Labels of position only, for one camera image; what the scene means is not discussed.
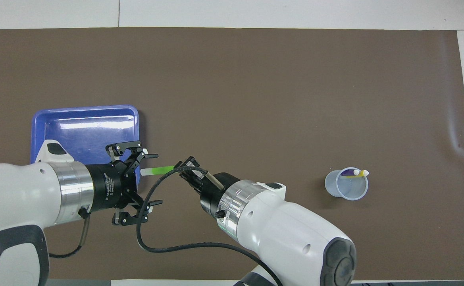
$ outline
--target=silver metallic band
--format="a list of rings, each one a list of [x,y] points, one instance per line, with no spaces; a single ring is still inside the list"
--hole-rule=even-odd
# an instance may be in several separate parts
[[[242,180],[231,185],[221,197],[218,211],[224,210],[224,218],[218,218],[218,226],[237,241],[237,223],[244,207],[257,194],[268,189],[250,180]]]
[[[94,185],[87,168],[80,162],[49,162],[57,174],[61,186],[61,208],[56,223],[65,223],[80,218],[78,211],[92,207]]]

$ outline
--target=screw hole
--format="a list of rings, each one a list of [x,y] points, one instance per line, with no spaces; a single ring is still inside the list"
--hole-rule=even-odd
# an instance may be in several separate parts
[[[304,248],[302,249],[302,253],[307,255],[308,252],[310,252],[310,248],[311,248],[311,244],[306,244],[306,246],[304,246]]]

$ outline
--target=yellow marker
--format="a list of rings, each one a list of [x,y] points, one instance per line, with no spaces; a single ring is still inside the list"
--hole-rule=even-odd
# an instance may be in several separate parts
[[[369,174],[370,174],[370,172],[368,172],[366,170],[362,170],[357,176],[345,176],[345,178],[348,178],[348,179],[360,178],[360,177],[366,177]]]

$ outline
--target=green marker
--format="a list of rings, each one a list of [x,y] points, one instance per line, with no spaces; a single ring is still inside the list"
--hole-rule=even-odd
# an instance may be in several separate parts
[[[173,170],[174,166],[166,166],[166,167],[156,167],[156,168],[145,168],[140,169],[141,176],[150,176],[152,174],[166,174]]]

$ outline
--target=purple marker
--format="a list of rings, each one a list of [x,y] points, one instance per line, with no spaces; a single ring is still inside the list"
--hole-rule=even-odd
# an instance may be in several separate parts
[[[357,176],[358,174],[360,174],[359,170],[347,169],[341,173],[341,176]]]

